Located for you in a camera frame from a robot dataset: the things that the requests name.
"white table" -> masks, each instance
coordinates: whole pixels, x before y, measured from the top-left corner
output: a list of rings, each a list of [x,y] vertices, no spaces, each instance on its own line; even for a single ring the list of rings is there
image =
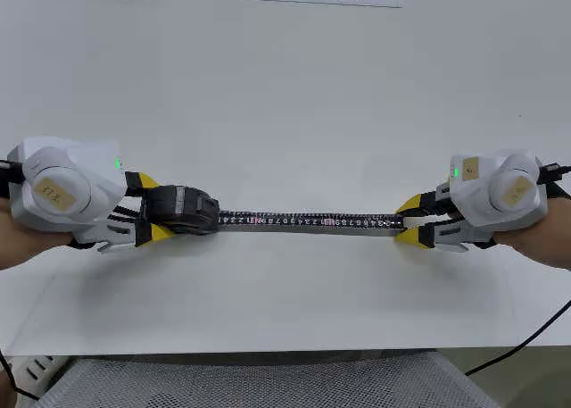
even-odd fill
[[[0,150],[114,137],[127,169],[226,209],[391,212],[454,152],[571,162],[568,0],[402,9],[242,0],[0,0]],[[567,271],[507,248],[224,233],[0,273],[7,354],[504,346]],[[571,343],[571,316],[536,344]]]

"label sticker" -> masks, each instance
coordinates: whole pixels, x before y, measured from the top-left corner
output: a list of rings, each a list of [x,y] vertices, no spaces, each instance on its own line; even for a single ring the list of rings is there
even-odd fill
[[[475,156],[462,162],[462,180],[476,180],[480,177],[480,159]]]
[[[532,187],[534,187],[534,184],[530,182],[529,179],[520,176],[516,179],[511,188],[506,191],[501,200],[509,207],[513,207],[524,198],[527,191]]]
[[[34,192],[61,212],[65,212],[78,201],[75,196],[69,194],[50,178],[41,180],[34,188]]]

